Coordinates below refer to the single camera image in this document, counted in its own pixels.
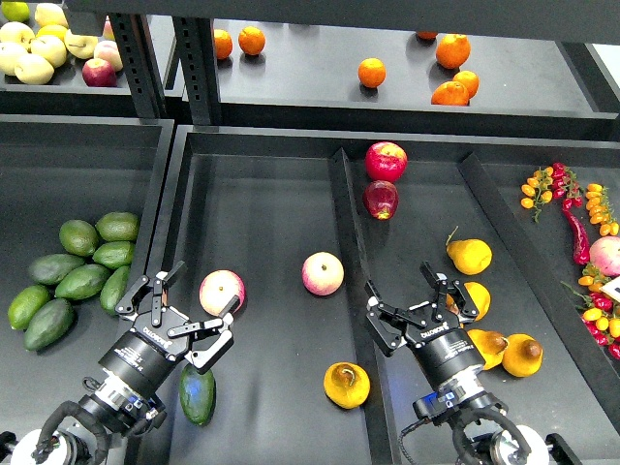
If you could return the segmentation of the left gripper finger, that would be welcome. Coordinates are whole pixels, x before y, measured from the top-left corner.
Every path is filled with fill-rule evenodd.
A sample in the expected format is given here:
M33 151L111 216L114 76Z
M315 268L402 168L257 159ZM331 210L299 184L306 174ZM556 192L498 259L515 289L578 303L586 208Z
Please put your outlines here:
M167 330L170 339L186 337L189 349L184 353L185 359L199 373L206 373L233 345L233 310L240 306L240 297L234 294L217 318L183 325L173 326ZM197 340L216 336L216 340L207 348L193 350Z
M159 271L154 277L142 275L120 298L115 313L123 319L134 322L139 315L141 301L148 295L151 324L160 326L163 322L164 308L168 304L168 291L186 271L186 263L179 261L170 271Z

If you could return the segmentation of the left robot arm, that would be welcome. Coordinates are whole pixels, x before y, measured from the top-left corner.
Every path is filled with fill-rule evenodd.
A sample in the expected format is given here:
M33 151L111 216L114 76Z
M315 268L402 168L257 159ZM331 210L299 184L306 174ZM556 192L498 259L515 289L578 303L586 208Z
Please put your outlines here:
M158 428L166 406L157 391L180 362L203 377L233 345L233 314L245 286L233 272L217 270L201 282L207 320L195 321L168 302L185 270L177 263L153 277L141 276L118 301L116 314L130 322L99 363L102 382L84 379L78 402L65 401L44 425L18 439L1 435L1 456L12 464L103 464L120 439Z

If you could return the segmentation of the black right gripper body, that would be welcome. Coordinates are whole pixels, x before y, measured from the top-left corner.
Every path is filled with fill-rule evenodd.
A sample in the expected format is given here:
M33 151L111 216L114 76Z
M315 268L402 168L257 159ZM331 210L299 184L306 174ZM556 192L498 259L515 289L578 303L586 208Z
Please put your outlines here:
M408 308L407 316L411 321L405 341L435 391L465 373L476 376L481 372L484 359L455 314L439 311L436 303L422 302Z

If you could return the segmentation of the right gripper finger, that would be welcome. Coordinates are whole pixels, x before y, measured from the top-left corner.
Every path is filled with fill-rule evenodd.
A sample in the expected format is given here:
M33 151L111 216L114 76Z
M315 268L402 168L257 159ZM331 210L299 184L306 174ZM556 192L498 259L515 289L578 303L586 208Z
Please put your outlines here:
M450 281L444 273L435 272L427 261L420 264L419 270L435 291L431 303L434 321L470 324L476 319L476 305L460 281Z
M371 280L366 281L364 289L368 296L365 325L379 350L385 357L402 347L413 351L416 346L406 336L414 323L412 311L386 304Z

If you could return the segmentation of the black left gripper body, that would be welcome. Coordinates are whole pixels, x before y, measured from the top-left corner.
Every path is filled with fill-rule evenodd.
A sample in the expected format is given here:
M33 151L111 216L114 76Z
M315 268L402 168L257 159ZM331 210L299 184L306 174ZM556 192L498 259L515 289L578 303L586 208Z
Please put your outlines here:
M142 398L150 398L189 351L189 336L171 338L168 331L189 318L173 307L163 312L162 324L152 325L151 314L137 316L134 324L100 359L100 365Z

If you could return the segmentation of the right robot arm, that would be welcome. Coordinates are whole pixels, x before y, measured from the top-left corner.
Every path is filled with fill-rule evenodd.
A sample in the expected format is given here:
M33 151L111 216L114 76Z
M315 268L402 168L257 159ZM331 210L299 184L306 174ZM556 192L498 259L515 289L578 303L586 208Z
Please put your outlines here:
M372 339L387 357L401 348L410 350L431 388L414 402L417 420L399 436L405 438L422 425L446 424L459 464L578 463L561 435L541 436L508 418L507 404L479 379L486 360L481 342L465 329L479 314L469 292L429 263L419 270L432 295L406 308L386 303L372 281L364 285L365 324Z

